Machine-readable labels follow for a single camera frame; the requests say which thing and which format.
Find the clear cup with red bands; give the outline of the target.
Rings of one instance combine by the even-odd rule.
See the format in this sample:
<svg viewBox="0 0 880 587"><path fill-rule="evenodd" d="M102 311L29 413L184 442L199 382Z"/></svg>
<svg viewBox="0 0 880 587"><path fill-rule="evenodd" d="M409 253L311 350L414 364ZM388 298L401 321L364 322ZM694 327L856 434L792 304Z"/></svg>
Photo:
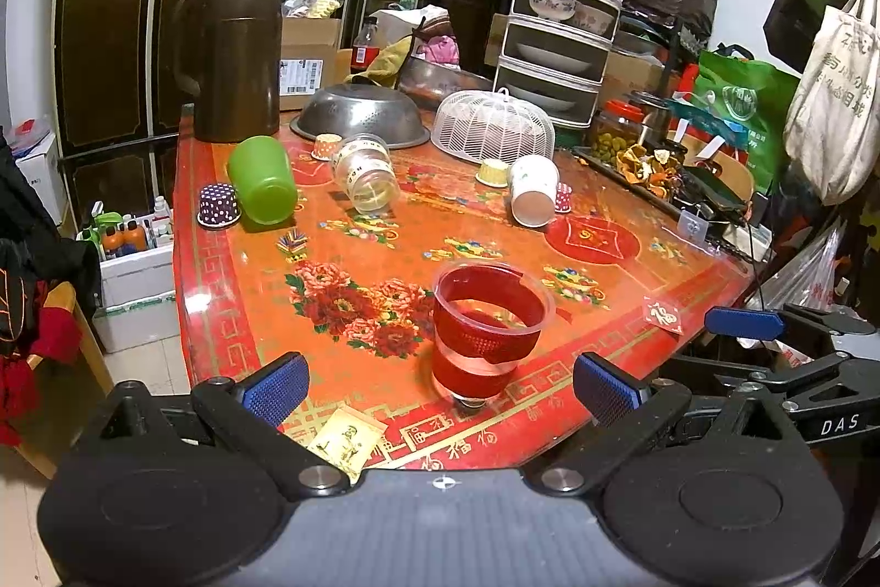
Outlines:
<svg viewBox="0 0 880 587"><path fill-rule="evenodd" d="M448 265L432 298L432 381L470 413L504 392L555 316L546 286L501 261Z"/></svg>

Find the green plastic cup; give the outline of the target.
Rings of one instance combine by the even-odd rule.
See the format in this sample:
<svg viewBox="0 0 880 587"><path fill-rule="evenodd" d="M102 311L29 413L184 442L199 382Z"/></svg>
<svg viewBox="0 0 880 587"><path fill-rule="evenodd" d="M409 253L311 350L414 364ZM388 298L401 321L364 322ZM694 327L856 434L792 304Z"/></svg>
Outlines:
<svg viewBox="0 0 880 587"><path fill-rule="evenodd" d="M256 225L274 227L294 214L298 201L287 149L274 137L254 135L233 149L227 174L241 211Z"/></svg>

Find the white paper cup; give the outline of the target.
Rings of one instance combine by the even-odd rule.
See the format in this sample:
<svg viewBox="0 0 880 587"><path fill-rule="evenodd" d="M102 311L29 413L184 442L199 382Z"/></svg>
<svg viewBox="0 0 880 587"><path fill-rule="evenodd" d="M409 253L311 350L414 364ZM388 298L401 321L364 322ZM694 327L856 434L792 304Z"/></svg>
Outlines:
<svg viewBox="0 0 880 587"><path fill-rule="evenodd" d="M543 155L526 155L510 168L511 216L522 227L538 229L555 216L559 170Z"/></svg>

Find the clear cup with cream bands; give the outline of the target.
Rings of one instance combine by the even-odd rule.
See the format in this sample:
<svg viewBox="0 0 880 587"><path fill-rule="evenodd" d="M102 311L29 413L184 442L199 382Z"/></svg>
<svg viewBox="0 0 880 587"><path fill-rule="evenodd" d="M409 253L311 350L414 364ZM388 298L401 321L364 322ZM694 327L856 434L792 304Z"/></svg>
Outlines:
<svg viewBox="0 0 880 587"><path fill-rule="evenodd" d="M343 139L331 158L335 183L361 215L388 211L400 194L388 146L374 134Z"/></svg>

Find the red fu paper card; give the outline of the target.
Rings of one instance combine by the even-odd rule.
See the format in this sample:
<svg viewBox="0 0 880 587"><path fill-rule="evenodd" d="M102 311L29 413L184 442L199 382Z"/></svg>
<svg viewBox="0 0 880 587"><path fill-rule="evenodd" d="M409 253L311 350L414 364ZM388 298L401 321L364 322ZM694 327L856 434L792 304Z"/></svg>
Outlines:
<svg viewBox="0 0 880 587"><path fill-rule="evenodd" d="M643 319L668 334L683 334L680 311L675 305L656 297L643 298Z"/></svg>

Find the gold paper card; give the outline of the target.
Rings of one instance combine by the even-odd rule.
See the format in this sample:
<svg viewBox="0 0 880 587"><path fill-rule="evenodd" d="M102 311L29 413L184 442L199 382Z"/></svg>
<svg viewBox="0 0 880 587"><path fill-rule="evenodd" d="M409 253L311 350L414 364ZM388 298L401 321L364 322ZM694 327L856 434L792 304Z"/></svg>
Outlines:
<svg viewBox="0 0 880 587"><path fill-rule="evenodd" d="M307 448L356 484L385 431L385 423L349 405L340 405Z"/></svg>

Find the white box with bottles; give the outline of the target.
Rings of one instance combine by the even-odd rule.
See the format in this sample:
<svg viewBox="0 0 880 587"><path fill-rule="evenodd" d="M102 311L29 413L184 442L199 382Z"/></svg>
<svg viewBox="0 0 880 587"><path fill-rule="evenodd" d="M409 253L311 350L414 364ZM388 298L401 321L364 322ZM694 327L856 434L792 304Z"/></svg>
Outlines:
<svg viewBox="0 0 880 587"><path fill-rule="evenodd" d="M107 354L173 338L179 332L173 278L173 210L155 196L146 215L121 215L94 202L78 234L100 259L100 292L92 319Z"/></svg>

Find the tray of dried orange peels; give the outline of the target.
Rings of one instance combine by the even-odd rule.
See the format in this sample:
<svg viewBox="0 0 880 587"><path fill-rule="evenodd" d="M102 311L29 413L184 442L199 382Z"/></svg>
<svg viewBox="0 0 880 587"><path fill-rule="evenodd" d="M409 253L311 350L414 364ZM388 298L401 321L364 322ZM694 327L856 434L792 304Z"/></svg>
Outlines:
<svg viewBox="0 0 880 587"><path fill-rule="evenodd" d="M619 152L576 146L573 153L673 219L686 211L712 227L747 222L754 182L740 162L719 158L688 166L674 153L650 152L641 146L624 147Z"/></svg>

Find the purple polka dot cupcake liner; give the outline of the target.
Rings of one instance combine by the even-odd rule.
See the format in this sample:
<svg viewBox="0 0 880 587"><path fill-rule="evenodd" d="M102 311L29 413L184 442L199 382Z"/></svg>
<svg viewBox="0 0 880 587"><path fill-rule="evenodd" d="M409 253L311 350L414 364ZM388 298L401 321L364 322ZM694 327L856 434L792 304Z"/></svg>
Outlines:
<svg viewBox="0 0 880 587"><path fill-rule="evenodd" d="M199 208L195 219L200 227L224 229L231 227L241 218L237 194L231 183L209 183L199 192Z"/></svg>

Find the white canvas tote bag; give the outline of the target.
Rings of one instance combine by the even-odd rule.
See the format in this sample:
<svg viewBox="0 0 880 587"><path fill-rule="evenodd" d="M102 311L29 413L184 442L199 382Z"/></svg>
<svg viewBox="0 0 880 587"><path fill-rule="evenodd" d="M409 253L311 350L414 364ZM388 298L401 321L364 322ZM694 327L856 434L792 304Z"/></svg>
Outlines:
<svg viewBox="0 0 880 587"><path fill-rule="evenodd" d="M783 131L825 206L852 198L878 161L878 0L828 6Z"/></svg>

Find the red polka dot cupcake liner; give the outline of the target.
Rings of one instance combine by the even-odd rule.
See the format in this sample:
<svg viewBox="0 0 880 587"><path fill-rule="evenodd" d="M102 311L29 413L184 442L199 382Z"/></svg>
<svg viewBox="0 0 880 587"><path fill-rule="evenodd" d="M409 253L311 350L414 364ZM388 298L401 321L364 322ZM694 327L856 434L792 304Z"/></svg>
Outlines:
<svg viewBox="0 0 880 587"><path fill-rule="evenodd" d="M555 213L567 215L573 210L573 188L567 183L559 182L555 195Z"/></svg>

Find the green shopping bag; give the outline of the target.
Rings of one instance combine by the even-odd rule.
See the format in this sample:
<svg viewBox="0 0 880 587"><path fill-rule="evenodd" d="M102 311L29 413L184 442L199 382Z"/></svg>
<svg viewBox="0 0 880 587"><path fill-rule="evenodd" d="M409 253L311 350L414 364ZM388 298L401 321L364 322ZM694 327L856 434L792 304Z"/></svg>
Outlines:
<svg viewBox="0 0 880 587"><path fill-rule="evenodd" d="M702 51L698 58L695 94L714 113L746 128L747 168L765 195L788 164L783 128L798 82L775 65L753 59L743 46Z"/></svg>

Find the glass jar with red lid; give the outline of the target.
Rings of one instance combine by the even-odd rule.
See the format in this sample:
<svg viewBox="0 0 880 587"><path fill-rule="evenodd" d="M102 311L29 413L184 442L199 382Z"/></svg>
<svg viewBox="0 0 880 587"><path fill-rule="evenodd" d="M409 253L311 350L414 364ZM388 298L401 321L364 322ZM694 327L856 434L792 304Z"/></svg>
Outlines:
<svg viewBox="0 0 880 587"><path fill-rule="evenodd" d="M639 141L645 112L622 100L608 100L591 122L587 133L589 155L613 166L620 152Z"/></svg>

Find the yellow cupcake liner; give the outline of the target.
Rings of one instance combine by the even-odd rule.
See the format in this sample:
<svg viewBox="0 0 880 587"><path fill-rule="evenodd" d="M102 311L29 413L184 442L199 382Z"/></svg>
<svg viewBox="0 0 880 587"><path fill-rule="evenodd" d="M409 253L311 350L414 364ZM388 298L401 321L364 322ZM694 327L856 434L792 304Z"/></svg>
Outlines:
<svg viewBox="0 0 880 587"><path fill-rule="evenodd" d="M507 162L495 160L495 158L486 158L486 160L480 162L479 170L477 170L474 179L480 185L488 186L488 188L507 188L510 181L510 166Z"/></svg>

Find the steel colander bowl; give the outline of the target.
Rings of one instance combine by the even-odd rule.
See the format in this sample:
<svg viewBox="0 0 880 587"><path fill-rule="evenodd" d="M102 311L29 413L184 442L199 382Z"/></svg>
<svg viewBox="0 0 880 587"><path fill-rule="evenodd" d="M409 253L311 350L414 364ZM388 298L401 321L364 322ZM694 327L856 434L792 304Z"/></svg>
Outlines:
<svg viewBox="0 0 880 587"><path fill-rule="evenodd" d="M319 89L297 118L289 122L293 133L316 140L321 134L371 134L389 149L425 145L430 131L422 124L415 101L396 89L365 84L337 84Z"/></svg>

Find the white mesh food cover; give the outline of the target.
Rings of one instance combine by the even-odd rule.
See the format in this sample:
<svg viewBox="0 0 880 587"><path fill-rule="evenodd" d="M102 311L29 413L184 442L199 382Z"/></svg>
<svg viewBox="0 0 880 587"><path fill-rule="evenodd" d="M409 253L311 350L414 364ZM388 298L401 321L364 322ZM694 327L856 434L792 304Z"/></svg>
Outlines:
<svg viewBox="0 0 880 587"><path fill-rule="evenodd" d="M459 160L513 164L526 155L553 158L555 128L544 110L507 89L458 91L438 104L431 143Z"/></svg>

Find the white tiered dish rack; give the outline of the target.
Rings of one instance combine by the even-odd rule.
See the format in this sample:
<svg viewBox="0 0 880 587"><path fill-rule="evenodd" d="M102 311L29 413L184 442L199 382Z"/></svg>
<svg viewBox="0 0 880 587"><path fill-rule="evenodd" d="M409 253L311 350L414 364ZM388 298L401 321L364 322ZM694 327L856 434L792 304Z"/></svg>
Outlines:
<svg viewBox="0 0 880 587"><path fill-rule="evenodd" d="M511 0L494 88L585 131L600 105L624 0Z"/></svg>

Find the cardboard box with label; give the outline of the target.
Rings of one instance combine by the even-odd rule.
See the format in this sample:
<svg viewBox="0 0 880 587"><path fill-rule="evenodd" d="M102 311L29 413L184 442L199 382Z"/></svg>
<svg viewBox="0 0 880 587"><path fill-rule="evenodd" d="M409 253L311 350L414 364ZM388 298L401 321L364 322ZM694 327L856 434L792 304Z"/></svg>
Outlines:
<svg viewBox="0 0 880 587"><path fill-rule="evenodd" d="M350 50L340 45L336 18L283 18L279 65L279 109L301 110L319 89L349 74Z"/></svg>

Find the brown plastic pitcher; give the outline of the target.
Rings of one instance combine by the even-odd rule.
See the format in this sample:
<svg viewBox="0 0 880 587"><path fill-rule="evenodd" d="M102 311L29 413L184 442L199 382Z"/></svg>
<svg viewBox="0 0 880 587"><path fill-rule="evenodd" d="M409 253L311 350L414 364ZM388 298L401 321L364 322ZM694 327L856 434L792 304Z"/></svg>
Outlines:
<svg viewBox="0 0 880 587"><path fill-rule="evenodd" d="M279 130L283 0L179 0L173 74L194 134L239 143Z"/></svg>

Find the large steel basin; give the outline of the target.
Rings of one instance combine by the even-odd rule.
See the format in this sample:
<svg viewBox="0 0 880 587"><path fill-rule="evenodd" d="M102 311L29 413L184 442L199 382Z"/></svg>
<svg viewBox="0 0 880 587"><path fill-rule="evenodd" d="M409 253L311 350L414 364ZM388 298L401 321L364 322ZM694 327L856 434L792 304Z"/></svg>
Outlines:
<svg viewBox="0 0 880 587"><path fill-rule="evenodd" d="M419 109L436 110L438 104L458 91L489 91L490 79L464 72L456 67L432 64L425 59L410 57L401 66L397 89Z"/></svg>

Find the red cap soda bottle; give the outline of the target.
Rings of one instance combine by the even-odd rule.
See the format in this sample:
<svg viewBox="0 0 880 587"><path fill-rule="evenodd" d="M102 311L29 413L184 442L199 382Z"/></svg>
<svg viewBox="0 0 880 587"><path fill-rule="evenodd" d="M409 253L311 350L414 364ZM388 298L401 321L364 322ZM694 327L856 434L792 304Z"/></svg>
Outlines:
<svg viewBox="0 0 880 587"><path fill-rule="evenodd" d="M375 15L365 18L361 30L352 42L350 54L350 73L362 73L375 61L381 47L377 43L377 18Z"/></svg>

